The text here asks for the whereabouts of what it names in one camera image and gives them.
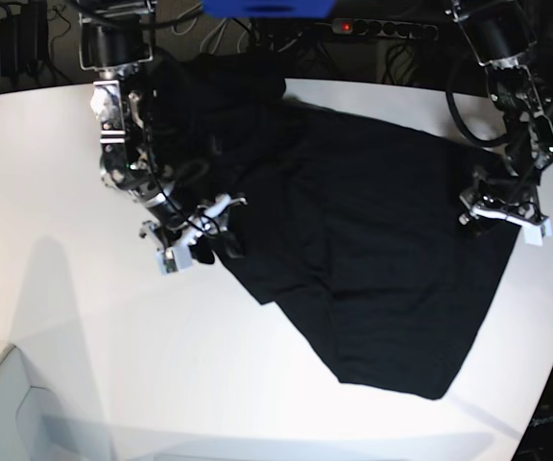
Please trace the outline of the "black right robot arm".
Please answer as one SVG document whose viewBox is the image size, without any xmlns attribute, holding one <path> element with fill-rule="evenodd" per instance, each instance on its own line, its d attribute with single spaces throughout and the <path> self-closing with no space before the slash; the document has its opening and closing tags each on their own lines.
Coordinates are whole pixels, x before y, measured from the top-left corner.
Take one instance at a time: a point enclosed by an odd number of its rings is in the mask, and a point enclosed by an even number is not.
<svg viewBox="0 0 553 461">
<path fill-rule="evenodd" d="M 100 174 L 105 186 L 128 195 L 150 220 L 139 235 L 153 242 L 165 273 L 217 254 L 244 256 L 229 215 L 247 200 L 211 185 L 221 142 L 197 130 L 197 111 L 168 121 L 150 64 L 165 61 L 187 85 L 180 64 L 156 43 L 156 31 L 175 21 L 156 19 L 154 1 L 72 1 L 81 26 L 80 64 L 96 72 L 90 100 L 100 127 Z"/>
</svg>

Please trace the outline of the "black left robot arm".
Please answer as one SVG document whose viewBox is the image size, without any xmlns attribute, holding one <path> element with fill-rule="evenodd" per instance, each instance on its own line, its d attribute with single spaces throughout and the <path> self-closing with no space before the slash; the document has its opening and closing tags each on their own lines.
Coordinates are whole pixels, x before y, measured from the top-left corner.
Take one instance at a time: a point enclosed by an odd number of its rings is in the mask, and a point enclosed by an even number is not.
<svg viewBox="0 0 553 461">
<path fill-rule="evenodd" d="M 474 168 L 471 186 L 460 195 L 460 222 L 479 229 L 491 220 L 508 222 L 522 228 L 527 244 L 539 246 L 552 233 L 538 188 L 553 165 L 553 98 L 535 69 L 535 33 L 516 1 L 453 1 L 447 14 L 484 69 L 488 96 L 506 129 L 495 139 L 481 139 L 466 125 L 453 92 L 461 66 L 456 61 L 445 87 L 456 127 L 475 147 L 504 149 L 494 165 Z"/>
</svg>

